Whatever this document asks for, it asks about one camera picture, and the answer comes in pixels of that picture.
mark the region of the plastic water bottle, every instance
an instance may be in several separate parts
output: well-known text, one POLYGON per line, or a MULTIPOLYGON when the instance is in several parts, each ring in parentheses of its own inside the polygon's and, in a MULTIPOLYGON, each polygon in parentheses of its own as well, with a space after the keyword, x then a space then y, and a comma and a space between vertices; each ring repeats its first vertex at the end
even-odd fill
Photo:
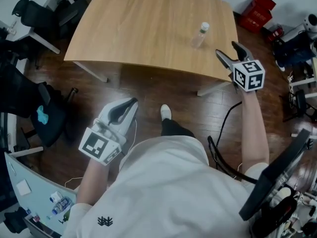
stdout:
POLYGON ((73 202, 70 200, 69 197, 63 197, 59 202, 56 203, 56 205, 52 209, 53 214, 56 215, 58 213, 63 212, 72 203, 73 202))
POLYGON ((198 35, 194 36, 194 38, 192 39, 192 47, 194 49, 199 48, 200 45, 203 43, 208 29, 209 29, 209 24, 207 22, 203 22, 198 32, 198 35))

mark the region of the blue cloth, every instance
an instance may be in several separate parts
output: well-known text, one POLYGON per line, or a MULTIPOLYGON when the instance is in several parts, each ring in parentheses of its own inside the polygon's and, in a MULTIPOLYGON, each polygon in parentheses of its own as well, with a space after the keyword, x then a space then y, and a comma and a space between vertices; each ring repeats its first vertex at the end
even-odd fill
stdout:
POLYGON ((36 112, 38 113, 38 121, 45 125, 49 121, 49 115, 43 112, 43 108, 43 105, 40 105, 36 112))

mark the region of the wooden table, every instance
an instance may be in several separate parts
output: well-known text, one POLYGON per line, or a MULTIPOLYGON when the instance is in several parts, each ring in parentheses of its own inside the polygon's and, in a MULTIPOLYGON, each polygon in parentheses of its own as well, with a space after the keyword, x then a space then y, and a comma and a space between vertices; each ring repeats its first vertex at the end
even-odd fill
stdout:
POLYGON ((236 25, 230 5, 221 0, 92 0, 64 60, 103 82, 105 63, 115 62, 209 76, 220 80, 213 87, 221 87, 230 83, 229 70, 215 49, 235 59, 231 41, 238 41, 236 25), (191 39, 204 21, 210 29, 194 50, 191 39))

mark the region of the black logo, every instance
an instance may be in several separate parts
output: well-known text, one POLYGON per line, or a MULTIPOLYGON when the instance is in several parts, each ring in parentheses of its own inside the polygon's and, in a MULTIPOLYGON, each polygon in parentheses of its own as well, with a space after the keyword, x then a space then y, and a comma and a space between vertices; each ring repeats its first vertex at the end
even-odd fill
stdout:
POLYGON ((92 132, 87 138, 83 150, 99 159, 107 144, 108 140, 92 132))
POLYGON ((246 76, 237 68, 235 68, 235 82, 241 85, 243 88, 246 86, 246 76))
POLYGON ((261 71, 261 68, 257 65, 255 61, 245 62, 242 65, 248 73, 261 71))
POLYGON ((101 218, 98 218, 98 225, 100 226, 107 226, 110 227, 113 224, 112 218, 104 218, 103 216, 101 218))
POLYGON ((249 88, 248 89, 254 89, 254 88, 260 87, 262 85, 262 81, 263 81, 263 74, 251 76, 249 78, 249 88))

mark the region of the table leg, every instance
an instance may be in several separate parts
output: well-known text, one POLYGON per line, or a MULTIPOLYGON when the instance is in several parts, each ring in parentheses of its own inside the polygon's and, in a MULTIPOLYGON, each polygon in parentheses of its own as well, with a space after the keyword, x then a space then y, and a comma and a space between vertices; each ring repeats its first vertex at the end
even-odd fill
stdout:
POLYGON ((308 93, 308 94, 305 94, 305 98, 308 99, 308 98, 313 98, 313 97, 317 97, 317 93, 308 93))
POLYGON ((200 89, 197 92, 197 96, 204 96, 206 94, 209 94, 213 91, 219 90, 222 87, 225 87, 227 85, 232 84, 231 82, 223 82, 223 81, 216 81, 214 83, 212 83, 211 85, 207 86, 207 87, 203 87, 202 89, 200 89))
POLYGON ((31 148, 31 149, 24 150, 24 151, 10 153, 10 156, 17 158, 17 157, 21 157, 21 156, 24 156, 24 155, 29 155, 29 154, 32 154, 32 153, 42 152, 43 150, 44 150, 43 147, 40 146, 40 147, 31 148))
POLYGON ((38 34, 34 33, 32 30, 30 31, 29 34, 34 40, 38 41, 39 43, 41 43, 42 45, 44 45, 45 47, 47 47, 48 49, 52 50, 54 53, 59 54, 60 50, 58 48, 56 48, 55 46, 53 46, 51 43, 49 43, 47 40, 43 39, 41 36, 39 36, 38 34))
POLYGON ((78 61, 74 61, 74 63, 76 65, 78 65, 79 67, 81 67, 82 69, 84 69, 85 71, 87 71, 88 73, 90 73, 92 76, 96 77, 97 79, 99 79, 100 81, 107 83, 108 82, 108 78, 107 77, 100 77, 97 74, 93 73, 89 68, 87 68, 86 65, 82 64, 81 62, 78 61))
POLYGON ((301 81, 290 83, 289 85, 290 86, 304 85, 304 84, 313 83, 315 81, 316 81, 315 77, 312 77, 312 78, 308 78, 308 79, 304 79, 304 80, 301 80, 301 81))

